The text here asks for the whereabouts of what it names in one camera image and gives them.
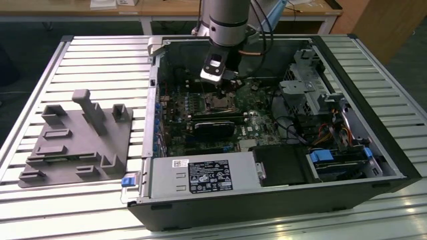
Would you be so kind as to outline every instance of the table leg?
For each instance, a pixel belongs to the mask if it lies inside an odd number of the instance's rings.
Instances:
[[[320,25],[317,34],[322,34],[322,35],[324,34],[329,34],[330,29],[332,29],[333,24],[334,24],[336,17],[337,16],[334,16],[334,15],[325,17],[325,20],[322,21],[322,23]]]
[[[153,35],[152,30],[152,17],[150,16],[141,16],[140,19],[141,31],[144,35]]]

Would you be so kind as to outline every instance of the blue latch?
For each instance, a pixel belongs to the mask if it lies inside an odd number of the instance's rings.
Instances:
[[[329,150],[314,150],[309,154],[310,161],[316,163],[317,161],[332,161],[333,156]]]
[[[373,157],[372,151],[368,147],[362,148],[362,151],[368,159]]]
[[[121,187],[122,188],[134,187],[134,182],[136,182],[136,176],[124,177],[121,178]]]

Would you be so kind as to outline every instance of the power supply label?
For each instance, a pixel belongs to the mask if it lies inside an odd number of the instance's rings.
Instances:
[[[189,162],[188,181],[192,194],[233,190],[228,160]]]

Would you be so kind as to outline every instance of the gray 3d printed holder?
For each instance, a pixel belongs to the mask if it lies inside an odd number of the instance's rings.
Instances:
[[[21,188],[120,179],[126,171],[132,109],[101,109],[86,89],[73,91],[81,110],[48,105],[45,120],[24,171]]]

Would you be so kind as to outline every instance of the metal extrusion profile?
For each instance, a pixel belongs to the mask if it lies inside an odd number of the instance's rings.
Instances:
[[[0,151],[0,233],[2,239],[408,239],[427,234],[427,180],[376,196],[353,209],[240,222],[170,232],[149,232],[126,210],[118,180],[22,190],[18,174],[41,132],[46,104],[76,109],[68,96],[92,91],[102,108],[133,109],[126,171],[141,169],[149,88],[148,36],[78,36],[60,44]],[[325,45],[384,123],[404,154],[427,176],[425,112],[358,40],[321,36]],[[332,75],[325,73],[338,92]]]

